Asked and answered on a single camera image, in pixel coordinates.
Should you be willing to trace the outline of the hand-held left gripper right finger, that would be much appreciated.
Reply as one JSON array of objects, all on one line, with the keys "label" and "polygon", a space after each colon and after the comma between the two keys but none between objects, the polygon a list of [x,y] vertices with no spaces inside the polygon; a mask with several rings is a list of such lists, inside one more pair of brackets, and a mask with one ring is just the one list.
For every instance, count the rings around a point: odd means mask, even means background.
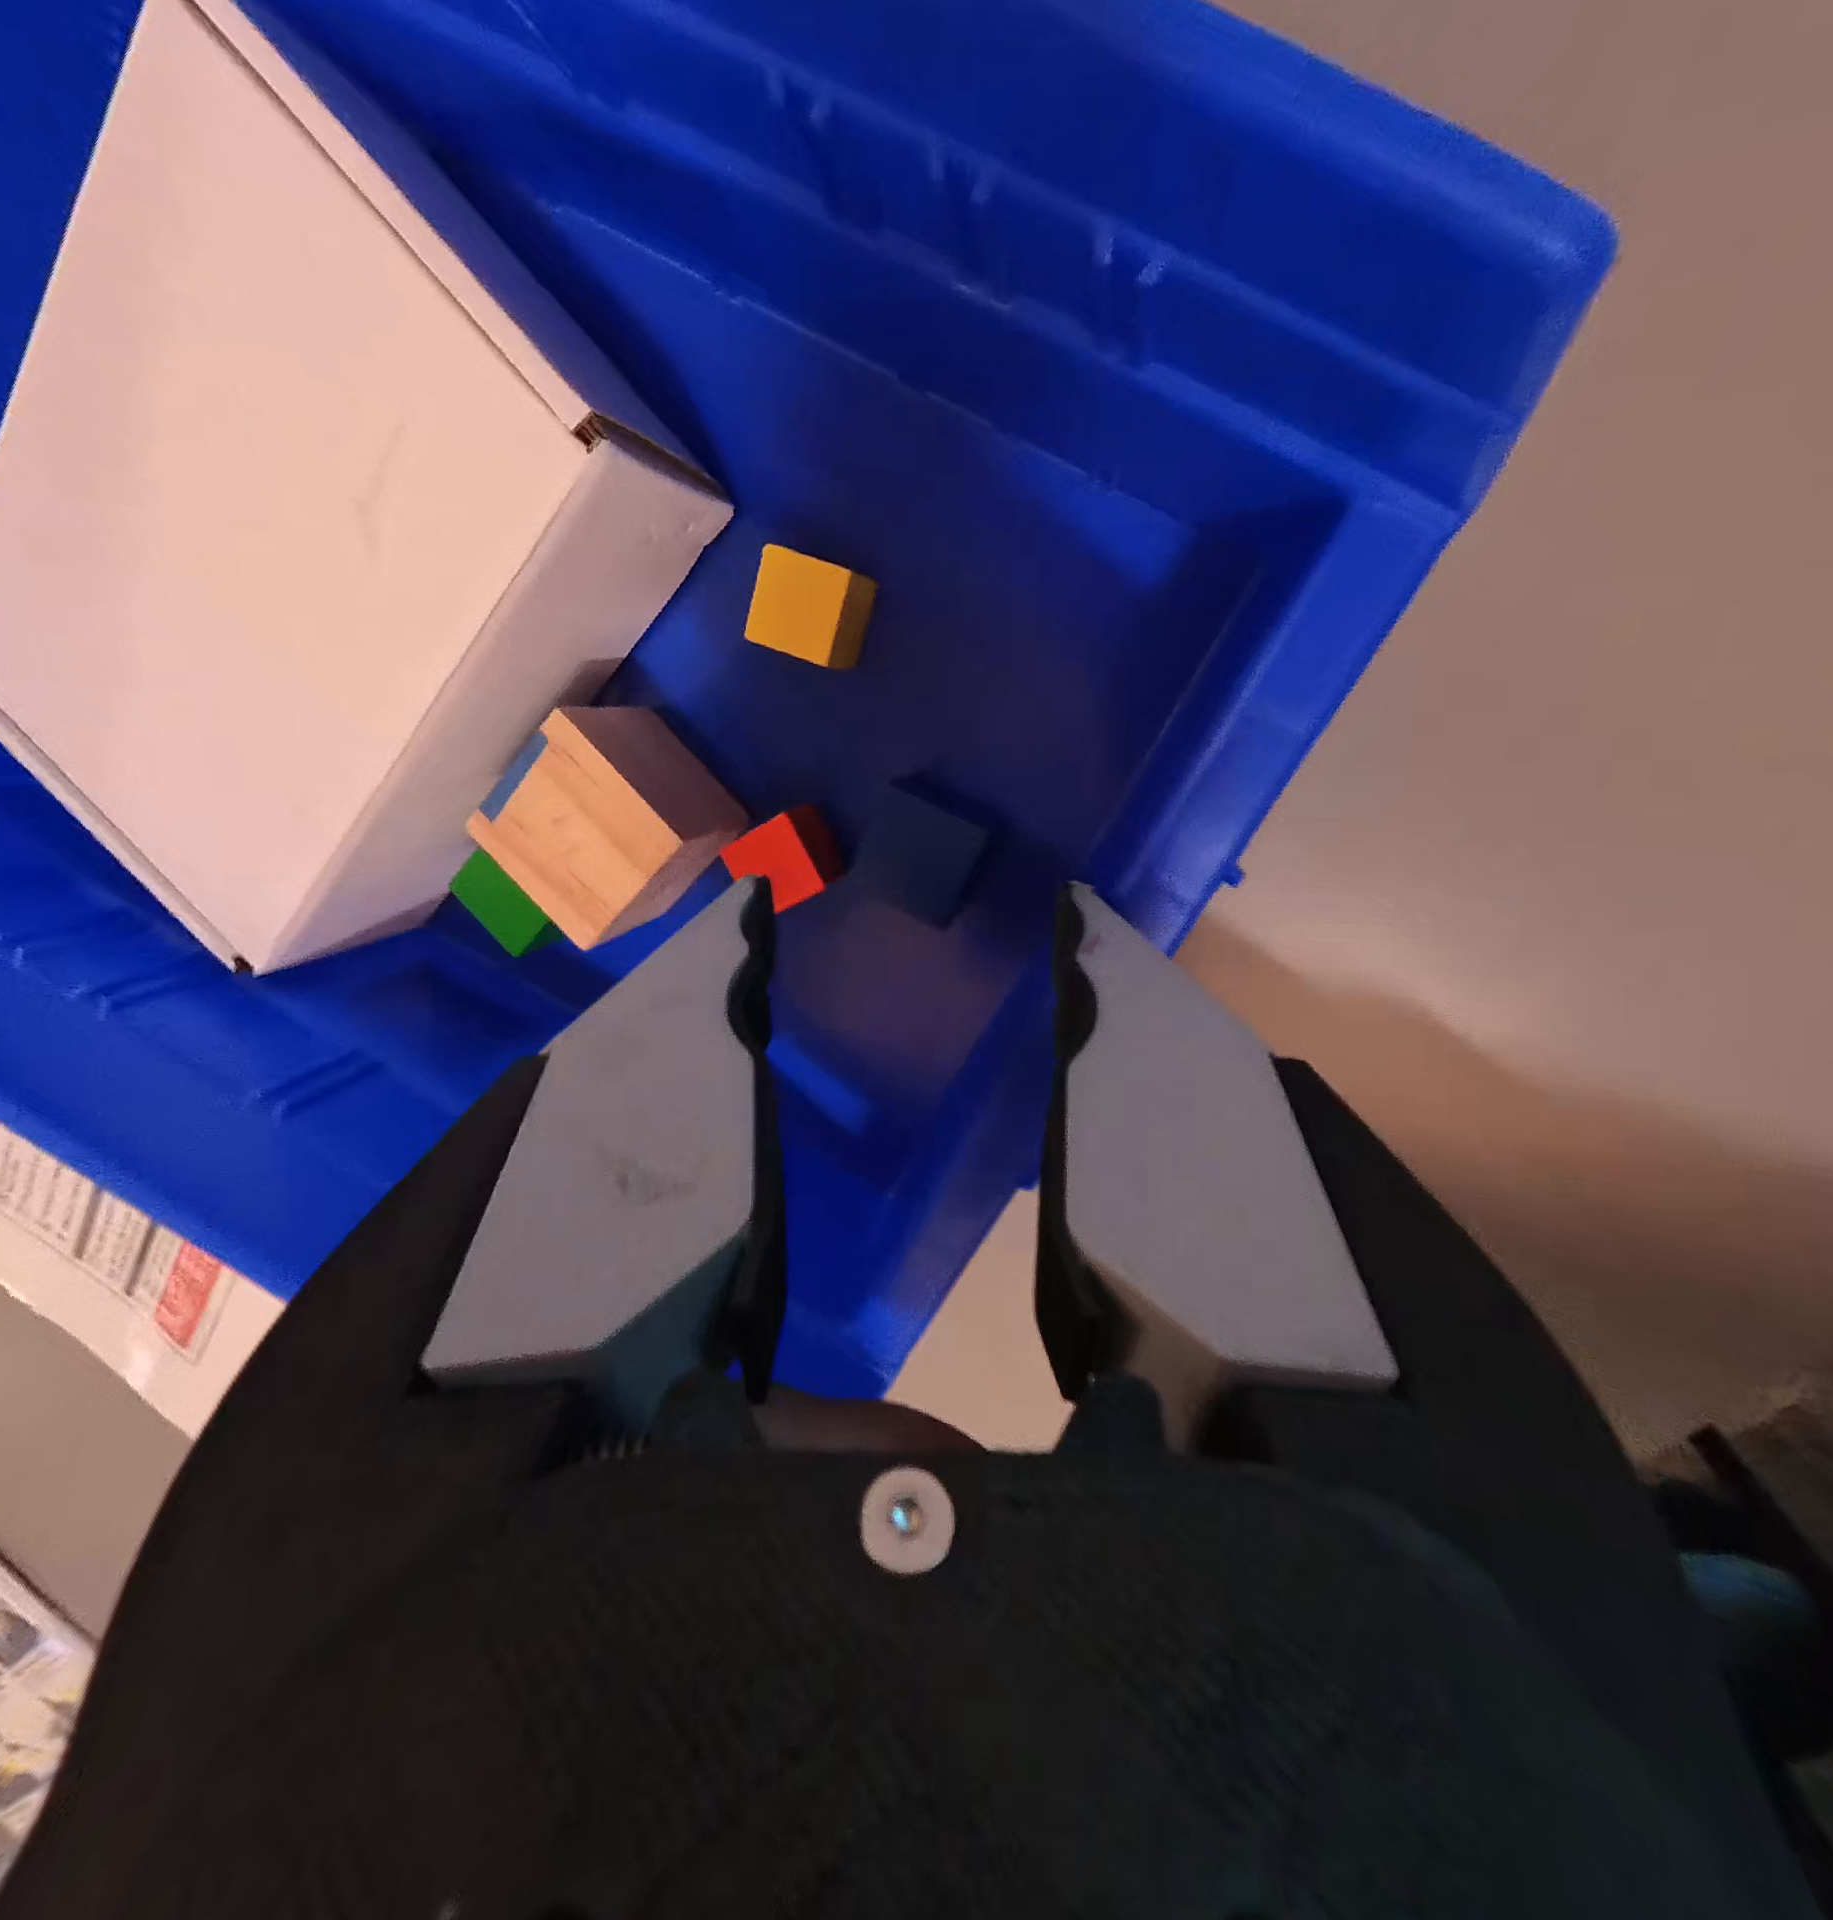
[{"label": "hand-held left gripper right finger", "polygon": [[1036,1327],[1060,1393],[1145,1382],[1171,1441],[1233,1389],[1399,1374],[1258,1035],[1094,886],[1051,946]]}]

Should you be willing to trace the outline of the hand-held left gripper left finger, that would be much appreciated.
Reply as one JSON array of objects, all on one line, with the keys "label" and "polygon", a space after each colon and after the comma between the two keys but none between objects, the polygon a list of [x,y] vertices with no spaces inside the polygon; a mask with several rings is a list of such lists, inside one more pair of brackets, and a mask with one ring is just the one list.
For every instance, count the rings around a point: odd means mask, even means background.
[{"label": "hand-held left gripper left finger", "polygon": [[774,962],[770,883],[734,880],[547,1045],[429,1380],[660,1404],[736,1371],[766,1401],[785,1327]]}]

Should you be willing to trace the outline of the red wooden cube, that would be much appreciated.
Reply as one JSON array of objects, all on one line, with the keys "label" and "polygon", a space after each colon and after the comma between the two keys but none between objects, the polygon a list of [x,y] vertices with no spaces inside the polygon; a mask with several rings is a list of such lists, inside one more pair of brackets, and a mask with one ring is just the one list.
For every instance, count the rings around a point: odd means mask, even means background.
[{"label": "red wooden cube", "polygon": [[772,909],[785,915],[825,894],[846,869],[829,820],[814,803],[793,803],[727,841],[727,871],[764,879]]}]

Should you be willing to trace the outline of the white cardboard mailer box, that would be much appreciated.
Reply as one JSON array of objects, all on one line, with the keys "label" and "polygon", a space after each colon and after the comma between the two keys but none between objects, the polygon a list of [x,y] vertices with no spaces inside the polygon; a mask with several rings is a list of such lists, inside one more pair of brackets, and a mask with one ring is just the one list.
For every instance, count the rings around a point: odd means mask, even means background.
[{"label": "white cardboard mailer box", "polygon": [[0,746],[201,946],[420,924],[732,513],[302,32],[140,7],[0,419]]}]

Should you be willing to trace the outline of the blue plastic bin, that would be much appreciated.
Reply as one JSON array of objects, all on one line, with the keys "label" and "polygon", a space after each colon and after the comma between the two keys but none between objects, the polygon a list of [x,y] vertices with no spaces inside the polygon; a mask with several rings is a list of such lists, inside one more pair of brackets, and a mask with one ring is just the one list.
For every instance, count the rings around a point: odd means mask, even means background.
[{"label": "blue plastic bin", "polygon": [[[1063,879],[1172,951],[1478,509],[1599,207],[1208,4],[252,4],[373,99],[738,508],[616,687],[850,847],[925,778],[947,930],[781,922],[782,1378],[885,1387],[1045,1120]],[[878,582],[746,642],[762,547]]]}]

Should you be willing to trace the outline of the green wooden cube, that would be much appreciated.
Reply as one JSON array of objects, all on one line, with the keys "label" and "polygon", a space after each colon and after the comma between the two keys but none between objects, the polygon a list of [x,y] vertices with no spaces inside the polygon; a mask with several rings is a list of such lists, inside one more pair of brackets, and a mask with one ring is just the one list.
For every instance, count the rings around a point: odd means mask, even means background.
[{"label": "green wooden cube", "polygon": [[480,847],[453,874],[449,898],[510,958],[562,939],[547,910]]}]

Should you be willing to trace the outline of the large wooden cube blue face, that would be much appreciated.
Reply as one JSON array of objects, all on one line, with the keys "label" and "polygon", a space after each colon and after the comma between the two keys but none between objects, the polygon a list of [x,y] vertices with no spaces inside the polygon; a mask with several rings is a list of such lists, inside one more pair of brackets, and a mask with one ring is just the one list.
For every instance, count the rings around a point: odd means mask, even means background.
[{"label": "large wooden cube blue face", "polygon": [[751,827],[648,707],[554,707],[467,820],[578,948],[660,917]]}]

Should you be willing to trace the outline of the printed desk sheet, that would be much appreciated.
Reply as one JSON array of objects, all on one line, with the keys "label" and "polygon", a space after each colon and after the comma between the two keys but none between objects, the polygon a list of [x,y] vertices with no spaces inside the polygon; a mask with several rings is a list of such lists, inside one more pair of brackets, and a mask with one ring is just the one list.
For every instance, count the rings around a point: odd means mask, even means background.
[{"label": "printed desk sheet", "polygon": [[284,1303],[0,1123],[0,1288],[197,1437]]}]

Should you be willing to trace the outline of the yellow wooden cube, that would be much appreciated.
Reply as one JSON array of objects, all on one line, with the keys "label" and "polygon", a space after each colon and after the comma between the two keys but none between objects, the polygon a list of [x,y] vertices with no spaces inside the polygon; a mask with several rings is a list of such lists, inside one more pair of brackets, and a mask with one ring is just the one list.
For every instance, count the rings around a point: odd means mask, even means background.
[{"label": "yellow wooden cube", "polygon": [[862,654],[878,582],[793,547],[762,547],[744,621],[746,642],[825,670],[850,670]]}]

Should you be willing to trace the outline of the printed picture sheet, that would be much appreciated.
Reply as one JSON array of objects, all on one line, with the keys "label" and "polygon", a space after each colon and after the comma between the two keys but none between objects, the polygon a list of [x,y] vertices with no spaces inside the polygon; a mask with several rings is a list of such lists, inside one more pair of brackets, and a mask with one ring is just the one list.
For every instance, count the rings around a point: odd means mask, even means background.
[{"label": "printed picture sheet", "polygon": [[0,1879],[65,1766],[97,1639],[0,1555]]}]

